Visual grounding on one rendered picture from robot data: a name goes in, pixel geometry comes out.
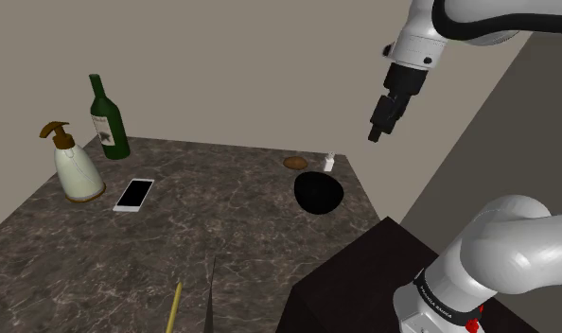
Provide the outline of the green wine bottle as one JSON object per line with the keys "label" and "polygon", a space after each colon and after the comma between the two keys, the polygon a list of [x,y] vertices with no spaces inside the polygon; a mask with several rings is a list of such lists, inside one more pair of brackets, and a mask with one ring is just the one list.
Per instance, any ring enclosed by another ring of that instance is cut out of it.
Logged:
{"label": "green wine bottle", "polygon": [[112,160],[127,158],[130,153],[127,134],[118,107],[107,97],[99,74],[90,74],[94,92],[90,114],[105,156]]}

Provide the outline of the cream soap dispenser brown pump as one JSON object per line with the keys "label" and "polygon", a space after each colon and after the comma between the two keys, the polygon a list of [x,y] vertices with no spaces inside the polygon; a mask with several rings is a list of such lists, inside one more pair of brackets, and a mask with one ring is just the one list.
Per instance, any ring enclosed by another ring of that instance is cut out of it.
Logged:
{"label": "cream soap dispenser brown pump", "polygon": [[66,199],[71,202],[92,201],[105,192],[106,184],[89,155],[64,130],[64,125],[68,122],[51,121],[41,129],[39,137],[46,138],[54,133],[54,163]]}

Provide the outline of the dark pointed knife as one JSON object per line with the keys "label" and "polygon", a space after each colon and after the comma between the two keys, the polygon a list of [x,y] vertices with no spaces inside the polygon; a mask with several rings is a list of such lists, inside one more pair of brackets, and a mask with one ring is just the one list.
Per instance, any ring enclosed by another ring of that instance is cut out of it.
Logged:
{"label": "dark pointed knife", "polygon": [[213,281],[215,275],[215,268],[217,264],[217,258],[214,257],[212,270],[209,275],[209,290],[208,298],[206,302],[205,319],[202,333],[214,333],[214,319],[213,319]]}

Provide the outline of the black bowl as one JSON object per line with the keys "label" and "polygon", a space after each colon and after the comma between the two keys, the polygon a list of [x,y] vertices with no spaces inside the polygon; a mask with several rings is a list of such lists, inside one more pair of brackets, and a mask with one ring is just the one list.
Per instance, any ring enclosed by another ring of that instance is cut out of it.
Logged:
{"label": "black bowl", "polygon": [[313,215],[328,214],[342,202],[342,185],[327,173],[306,171],[294,180],[294,197],[299,206]]}

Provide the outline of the white smartphone black screen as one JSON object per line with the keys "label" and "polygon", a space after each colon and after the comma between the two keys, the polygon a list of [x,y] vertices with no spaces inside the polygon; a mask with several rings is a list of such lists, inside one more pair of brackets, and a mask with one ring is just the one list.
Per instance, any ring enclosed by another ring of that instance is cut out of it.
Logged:
{"label": "white smartphone black screen", "polygon": [[131,179],[114,205],[113,210],[126,213],[139,212],[153,184],[153,179]]}

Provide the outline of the yellow pencil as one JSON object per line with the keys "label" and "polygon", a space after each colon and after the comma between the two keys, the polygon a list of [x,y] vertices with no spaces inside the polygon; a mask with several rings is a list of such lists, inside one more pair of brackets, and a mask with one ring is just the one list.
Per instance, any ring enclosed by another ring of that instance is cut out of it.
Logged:
{"label": "yellow pencil", "polygon": [[176,314],[177,314],[177,310],[178,310],[178,305],[180,304],[182,288],[183,288],[183,283],[181,281],[179,281],[177,283],[175,293],[174,293],[174,296],[173,296],[173,302],[172,302],[170,312],[169,312],[169,315],[168,315],[165,333],[173,333],[175,318],[176,318]]}

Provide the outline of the dark robot stand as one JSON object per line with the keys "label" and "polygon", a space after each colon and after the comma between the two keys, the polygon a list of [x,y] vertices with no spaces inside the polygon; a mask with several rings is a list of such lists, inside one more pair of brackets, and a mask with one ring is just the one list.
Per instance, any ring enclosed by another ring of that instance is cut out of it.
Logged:
{"label": "dark robot stand", "polygon": [[394,292],[436,258],[383,219],[292,287],[275,333],[400,333]]}

